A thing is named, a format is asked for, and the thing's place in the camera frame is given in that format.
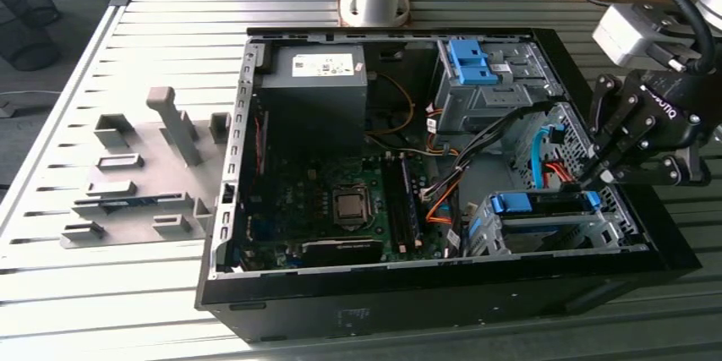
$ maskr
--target power supply label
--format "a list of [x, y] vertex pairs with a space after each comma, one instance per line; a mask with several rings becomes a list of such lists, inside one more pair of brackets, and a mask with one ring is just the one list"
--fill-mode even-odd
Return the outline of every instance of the power supply label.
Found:
[[297, 54], [290, 76], [353, 76], [352, 54]]

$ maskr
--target wire bundle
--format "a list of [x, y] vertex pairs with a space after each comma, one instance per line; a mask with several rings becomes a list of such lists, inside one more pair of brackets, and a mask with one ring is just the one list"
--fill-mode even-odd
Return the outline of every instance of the wire bundle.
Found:
[[[463, 172], [471, 164], [471, 157], [500, 139], [507, 128], [519, 118], [523, 118], [531, 113], [545, 112], [552, 108], [552, 106], [552, 101], [540, 101], [528, 107], [519, 107], [513, 109], [503, 118], [499, 118], [473, 136], [471, 142], [465, 145], [465, 147], [463, 147], [461, 151], [459, 151], [459, 155], [453, 160], [452, 170], [448, 175], [441, 178], [437, 183], [431, 185], [428, 189], [421, 191], [421, 199], [428, 199], [429, 196], [433, 196], [433, 194], [445, 188], [441, 197], [435, 201], [432, 208], [428, 211], [427, 221], [437, 221], [445, 224], [453, 224], [453, 222], [460, 221], [460, 216], [457, 213], [453, 213], [453, 211], [451, 212], [449, 219], [435, 217], [433, 213], [444, 200], [448, 200], [449, 197], [456, 197], [457, 199], [457, 194], [452, 193], [461, 182]], [[449, 202], [449, 206], [453, 206], [457, 209], [457, 202]]]

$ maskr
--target motherboard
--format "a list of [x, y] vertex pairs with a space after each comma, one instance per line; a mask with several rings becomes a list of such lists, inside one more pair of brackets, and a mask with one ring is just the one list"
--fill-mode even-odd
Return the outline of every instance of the motherboard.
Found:
[[420, 220], [421, 155], [371, 150], [329, 160], [278, 159], [265, 172], [277, 193], [250, 198], [257, 204], [240, 249], [249, 270], [441, 257], [441, 225]]

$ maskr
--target metal table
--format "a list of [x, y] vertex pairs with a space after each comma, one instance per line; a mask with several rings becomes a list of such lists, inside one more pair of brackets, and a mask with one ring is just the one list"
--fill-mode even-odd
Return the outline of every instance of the metal table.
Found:
[[[330, 0], [132, 0], [105, 12], [0, 205], [0, 353], [4, 359], [693, 359], [722, 355], [722, 181], [659, 189], [703, 269], [577, 317], [250, 348], [193, 309], [202, 241], [94, 249], [58, 244], [82, 193], [92, 124], [105, 108], [177, 90], [190, 117], [230, 109], [245, 28], [330, 26]], [[623, 74], [592, 43], [601, 11], [565, 0], [412, 0], [417, 26], [557, 30], [588, 81]], [[719, 158], [712, 146], [706, 154]], [[710, 161], [722, 175], [722, 160]]]

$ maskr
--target floor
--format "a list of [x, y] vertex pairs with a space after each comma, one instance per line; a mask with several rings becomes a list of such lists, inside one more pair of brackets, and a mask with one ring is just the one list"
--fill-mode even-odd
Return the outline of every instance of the floor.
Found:
[[[36, 72], [18, 72], [0, 59], [0, 96], [18, 90], [60, 91], [76, 67], [109, 0], [54, 0], [62, 18], [48, 26], [61, 50], [61, 60]], [[25, 154], [54, 103], [54, 95], [30, 93], [2, 96], [17, 108], [13, 118], [0, 119], [0, 185], [14, 178]], [[0, 199], [4, 196], [0, 186]]]

